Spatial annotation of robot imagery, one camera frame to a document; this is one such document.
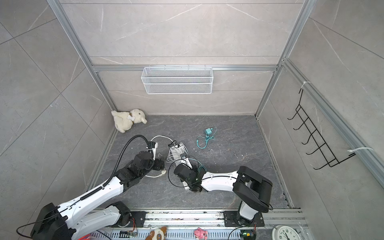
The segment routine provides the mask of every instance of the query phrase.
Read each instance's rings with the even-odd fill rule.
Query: teal usb cable
[[[204,130],[204,132],[205,132],[205,137],[203,137],[203,136],[197,136],[196,145],[197,145],[198,148],[200,148],[200,149],[204,149],[204,148],[206,148],[207,145],[208,145],[208,141],[209,141],[210,139],[215,139],[214,135],[215,135],[215,133],[217,132],[217,127],[215,127],[215,128],[216,128],[216,131],[215,131],[213,134],[212,134],[212,130],[213,130],[213,128],[207,128],[206,130]],[[204,146],[204,147],[199,146],[199,137],[204,138],[204,140],[205,140],[205,146]]]

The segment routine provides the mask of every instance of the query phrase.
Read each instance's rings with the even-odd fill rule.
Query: black mounting plate
[[[131,218],[135,219],[135,225],[136,227],[144,227],[144,221],[145,221],[145,216],[147,212],[136,212],[136,211],[131,211]],[[118,224],[114,224],[111,227],[119,227]],[[127,226],[125,227],[133,227],[133,221],[130,221]]]
[[[236,215],[237,215],[237,211],[224,211],[223,213],[224,213],[224,225],[226,227],[243,226],[243,225],[239,225],[235,220]],[[253,220],[255,221],[255,224],[257,227],[265,226],[263,214],[261,212],[258,212],[257,214],[255,214],[255,217],[253,218]]]

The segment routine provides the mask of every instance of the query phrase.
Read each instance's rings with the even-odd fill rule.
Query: wire basket
[[[147,67],[141,75],[148,94],[212,93],[210,67]]]

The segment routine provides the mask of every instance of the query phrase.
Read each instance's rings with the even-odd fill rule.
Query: pink elephant toy
[[[194,231],[196,239],[204,239],[207,240],[208,238],[208,232],[202,230],[201,228],[198,228]]]

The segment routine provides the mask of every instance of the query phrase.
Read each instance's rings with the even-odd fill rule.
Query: white clock
[[[293,228],[279,225],[272,230],[272,240],[300,240],[300,237]]]

